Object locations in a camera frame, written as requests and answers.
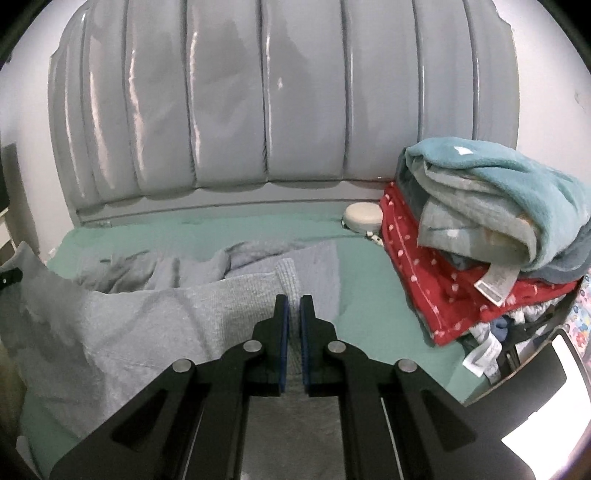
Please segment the white care label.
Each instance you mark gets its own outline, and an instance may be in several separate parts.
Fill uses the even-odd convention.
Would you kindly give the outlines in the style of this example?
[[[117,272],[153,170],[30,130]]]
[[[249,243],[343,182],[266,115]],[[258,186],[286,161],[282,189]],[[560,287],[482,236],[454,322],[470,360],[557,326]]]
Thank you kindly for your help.
[[[474,287],[491,303],[500,307],[509,297],[519,273],[518,267],[491,264]]]

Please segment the black chair back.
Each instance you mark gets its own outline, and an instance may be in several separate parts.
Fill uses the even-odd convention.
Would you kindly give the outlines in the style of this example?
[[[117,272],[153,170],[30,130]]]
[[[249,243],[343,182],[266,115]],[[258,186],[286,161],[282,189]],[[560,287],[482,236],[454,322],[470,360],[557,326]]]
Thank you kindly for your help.
[[[590,379],[562,328],[470,407],[537,477],[564,469],[590,437]]]

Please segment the teal folded blanket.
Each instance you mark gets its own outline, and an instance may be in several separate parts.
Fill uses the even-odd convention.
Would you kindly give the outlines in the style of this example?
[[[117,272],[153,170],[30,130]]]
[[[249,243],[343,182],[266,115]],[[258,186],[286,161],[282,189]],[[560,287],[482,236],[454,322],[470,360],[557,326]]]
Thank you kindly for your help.
[[[590,187],[501,144],[429,138],[405,148],[396,183],[418,243],[460,270],[477,262],[566,284],[590,267]]]

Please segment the grey padded headboard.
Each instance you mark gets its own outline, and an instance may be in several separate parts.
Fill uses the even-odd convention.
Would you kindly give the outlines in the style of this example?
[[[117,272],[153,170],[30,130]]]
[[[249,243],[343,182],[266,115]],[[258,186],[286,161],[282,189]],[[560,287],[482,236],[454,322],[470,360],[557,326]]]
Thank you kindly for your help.
[[[418,141],[519,130],[491,1],[87,1],[48,90],[78,225],[372,198]]]

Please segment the grey hooded sweatshirt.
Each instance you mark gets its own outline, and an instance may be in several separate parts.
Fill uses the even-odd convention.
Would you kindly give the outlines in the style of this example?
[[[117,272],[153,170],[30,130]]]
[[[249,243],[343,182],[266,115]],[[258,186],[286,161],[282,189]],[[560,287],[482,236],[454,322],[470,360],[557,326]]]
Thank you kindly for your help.
[[[284,295],[287,391],[252,405],[242,477],[341,479],[338,405],[304,394],[297,318],[310,295],[339,313],[332,241],[243,242],[206,261],[143,252],[70,280],[20,247],[22,280],[1,294],[1,340],[27,388],[70,433],[89,435],[175,360],[204,363],[249,339]]]

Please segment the round beige device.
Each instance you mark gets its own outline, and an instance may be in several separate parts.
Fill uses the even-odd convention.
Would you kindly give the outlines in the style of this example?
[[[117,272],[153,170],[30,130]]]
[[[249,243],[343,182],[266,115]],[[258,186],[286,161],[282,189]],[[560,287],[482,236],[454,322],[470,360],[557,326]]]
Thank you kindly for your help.
[[[377,203],[349,204],[342,215],[342,226],[358,234],[377,234],[383,222],[383,212]]]

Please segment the red polka dot garment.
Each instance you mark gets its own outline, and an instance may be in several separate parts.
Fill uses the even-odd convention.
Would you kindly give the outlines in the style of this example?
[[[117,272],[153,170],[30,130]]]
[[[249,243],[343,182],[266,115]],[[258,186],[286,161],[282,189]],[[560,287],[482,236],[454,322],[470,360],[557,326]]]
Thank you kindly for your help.
[[[418,222],[393,182],[386,186],[380,207],[385,249],[438,346],[456,340],[480,322],[554,300],[578,286],[577,282],[547,284],[540,280],[519,280],[507,300],[496,306],[475,288],[477,280],[487,271],[485,267],[459,271],[438,251],[417,243]]]

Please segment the mint green bed sheet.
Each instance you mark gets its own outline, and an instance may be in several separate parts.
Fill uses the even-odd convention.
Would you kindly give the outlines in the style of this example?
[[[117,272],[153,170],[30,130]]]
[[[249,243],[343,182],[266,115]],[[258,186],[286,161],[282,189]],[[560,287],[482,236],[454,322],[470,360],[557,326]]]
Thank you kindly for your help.
[[[431,342],[384,249],[346,231],[332,217],[270,215],[77,228],[64,237],[47,268],[75,280],[96,266],[143,252],[206,261],[243,242],[311,245],[325,241],[335,243],[339,257],[339,313],[328,320],[339,337],[377,360],[416,361],[461,402],[487,389],[485,379],[464,367],[464,350],[459,343],[438,347]],[[84,438],[65,429],[30,390],[21,426],[43,476]]]

